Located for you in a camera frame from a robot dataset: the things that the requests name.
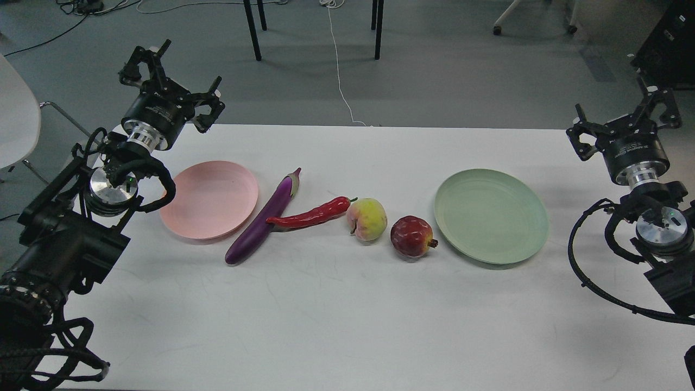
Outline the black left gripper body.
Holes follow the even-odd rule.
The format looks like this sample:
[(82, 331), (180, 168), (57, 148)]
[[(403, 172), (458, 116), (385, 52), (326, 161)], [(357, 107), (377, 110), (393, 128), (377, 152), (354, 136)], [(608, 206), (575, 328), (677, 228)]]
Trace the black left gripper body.
[(193, 116), (194, 108), (190, 105), (142, 92), (124, 114), (121, 126), (129, 143), (149, 152), (169, 150)]

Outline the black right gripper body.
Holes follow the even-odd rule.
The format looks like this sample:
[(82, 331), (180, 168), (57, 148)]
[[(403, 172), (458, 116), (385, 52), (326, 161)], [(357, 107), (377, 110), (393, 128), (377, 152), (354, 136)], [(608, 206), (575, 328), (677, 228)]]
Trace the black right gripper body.
[(615, 185), (635, 186), (630, 177), (637, 168), (650, 169), (655, 176), (668, 171), (671, 164), (658, 137), (659, 128), (655, 122), (645, 122), (635, 129), (613, 129), (597, 136), (597, 149)]

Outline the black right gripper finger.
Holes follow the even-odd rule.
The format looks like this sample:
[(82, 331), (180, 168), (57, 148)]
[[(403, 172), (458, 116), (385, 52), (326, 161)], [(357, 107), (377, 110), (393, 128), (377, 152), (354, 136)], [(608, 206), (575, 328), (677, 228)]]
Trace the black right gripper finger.
[(636, 107), (636, 130), (678, 129), (683, 121), (670, 87), (653, 86), (643, 77), (636, 79), (643, 98)]
[[(589, 122), (580, 104), (575, 104), (575, 110), (577, 120), (573, 122), (571, 127), (566, 129), (566, 136), (580, 161), (587, 161), (595, 153), (603, 152), (603, 149), (596, 146), (596, 144), (602, 143), (603, 139), (611, 136), (611, 130), (605, 124)], [(583, 141), (582, 136), (591, 136), (593, 143)]]

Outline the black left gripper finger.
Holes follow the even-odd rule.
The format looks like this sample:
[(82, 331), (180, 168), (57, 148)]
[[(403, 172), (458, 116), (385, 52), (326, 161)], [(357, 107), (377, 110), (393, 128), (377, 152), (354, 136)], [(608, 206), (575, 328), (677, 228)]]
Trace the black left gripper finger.
[[(219, 99), (218, 91), (222, 81), (223, 78), (217, 76), (208, 91), (191, 92), (185, 96), (185, 119), (187, 122), (191, 122), (201, 134), (209, 131), (225, 109), (225, 104)], [(209, 112), (197, 113), (196, 109), (202, 106), (208, 107)]]
[(171, 43), (171, 40), (166, 39), (156, 49), (137, 46), (118, 72), (120, 84), (137, 87), (143, 94), (172, 93), (172, 82), (161, 63), (161, 58)]

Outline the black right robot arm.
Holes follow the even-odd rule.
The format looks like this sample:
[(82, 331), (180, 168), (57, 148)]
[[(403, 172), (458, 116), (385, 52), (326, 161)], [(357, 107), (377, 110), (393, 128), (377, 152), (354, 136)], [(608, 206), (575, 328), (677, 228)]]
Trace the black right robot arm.
[[(575, 153), (587, 161), (596, 153), (605, 161), (610, 180), (627, 186), (618, 203), (600, 199), (572, 227), (568, 261), (581, 285), (633, 314), (675, 324), (693, 325), (693, 207), (682, 210), (687, 189), (680, 181), (663, 183), (670, 162), (658, 137), (661, 129), (681, 127), (681, 115), (670, 87), (653, 86), (638, 77), (642, 99), (633, 113), (599, 124), (590, 122), (580, 104), (577, 119), (566, 130)], [(604, 238), (611, 252), (633, 264), (648, 264), (645, 277), (670, 312), (628, 304), (613, 297), (581, 270), (574, 253), (576, 233), (594, 212), (610, 215)]]

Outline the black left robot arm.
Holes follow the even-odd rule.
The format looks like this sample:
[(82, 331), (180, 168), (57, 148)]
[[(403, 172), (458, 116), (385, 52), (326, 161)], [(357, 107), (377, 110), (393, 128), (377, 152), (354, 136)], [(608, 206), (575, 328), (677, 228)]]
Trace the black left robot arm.
[(123, 133), (100, 127), (19, 215), (27, 247), (2, 275), (2, 389), (52, 390), (64, 381), (103, 380), (109, 364), (87, 348), (93, 322), (65, 319), (68, 295), (104, 282), (129, 244), (132, 215), (174, 200), (169, 170), (153, 156), (169, 150), (184, 125), (207, 132), (224, 110), (221, 77), (189, 92), (166, 75), (158, 49), (138, 46), (119, 72), (139, 94), (121, 121)]

